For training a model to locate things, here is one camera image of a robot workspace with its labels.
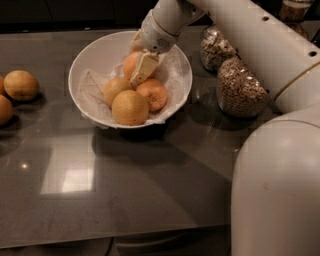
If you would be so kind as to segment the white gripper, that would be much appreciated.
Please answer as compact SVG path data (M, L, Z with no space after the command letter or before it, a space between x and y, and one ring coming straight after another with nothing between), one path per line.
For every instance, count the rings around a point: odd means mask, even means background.
M140 52L144 48L158 54L171 50L177 41L176 36L170 35L161 28L150 10L129 44L130 52ZM133 84L141 84L150 78L159 64L159 57L149 51L140 52L137 57L136 67L131 75Z

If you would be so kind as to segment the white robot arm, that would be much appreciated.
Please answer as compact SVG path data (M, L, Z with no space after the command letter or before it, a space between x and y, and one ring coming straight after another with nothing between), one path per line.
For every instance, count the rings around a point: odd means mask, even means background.
M165 53L202 15L237 49L279 112L238 153L231 256L320 256L319 50L252 0L158 0L142 22L140 43Z

